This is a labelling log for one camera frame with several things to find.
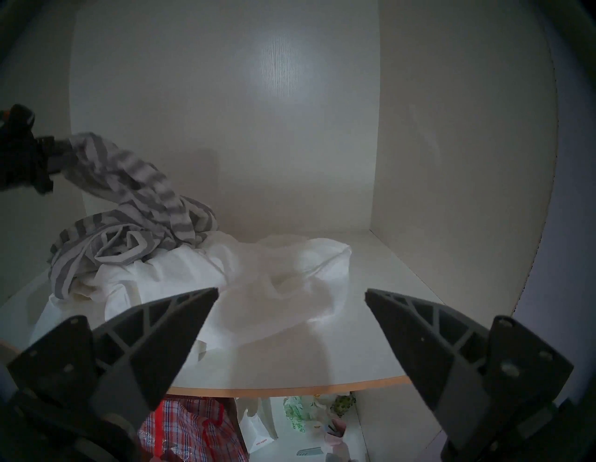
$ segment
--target gray striped shirt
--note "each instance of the gray striped shirt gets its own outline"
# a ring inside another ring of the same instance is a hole
[[[68,297],[74,277],[102,263],[126,265],[156,249],[197,247],[217,230],[209,207],[177,195],[163,173],[133,152],[93,133],[74,135],[70,143],[77,161],[64,177],[118,207],[78,220],[52,245],[49,279],[59,299]]]

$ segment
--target checkered bag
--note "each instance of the checkered bag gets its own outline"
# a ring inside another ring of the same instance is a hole
[[[144,461],[249,460],[224,406],[213,398],[164,399],[138,434]]]

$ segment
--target striped cloth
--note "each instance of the striped cloth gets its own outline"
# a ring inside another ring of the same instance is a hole
[[[213,398],[164,399],[138,435],[143,461],[249,460],[224,406]]]
[[[63,169],[66,179],[94,196],[116,202],[111,212],[78,220],[52,245],[49,279],[59,299],[73,279],[103,263],[126,265],[152,257],[156,249],[197,247],[217,230],[205,204],[177,195],[165,175],[131,151],[93,134],[70,143],[77,161]]]

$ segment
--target white plastic bag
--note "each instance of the white plastic bag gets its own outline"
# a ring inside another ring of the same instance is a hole
[[[351,253],[330,239],[271,236],[247,244],[218,231],[200,249],[183,246],[146,262],[102,265],[79,278],[72,292],[104,302],[107,321],[140,303],[218,287],[197,340],[206,349],[235,348],[338,313]]]
[[[261,398],[236,398],[238,425],[249,454],[277,439],[271,416],[265,412]]]

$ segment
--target wooden shelf edge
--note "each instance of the wooden shelf edge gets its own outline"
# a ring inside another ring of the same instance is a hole
[[[366,380],[364,382],[295,388],[220,389],[170,387],[167,394],[174,396],[211,396],[212,398],[267,398],[270,396],[330,395],[332,393],[348,393],[369,388],[383,388],[407,383],[412,383],[408,376],[397,376],[389,377],[388,379]]]

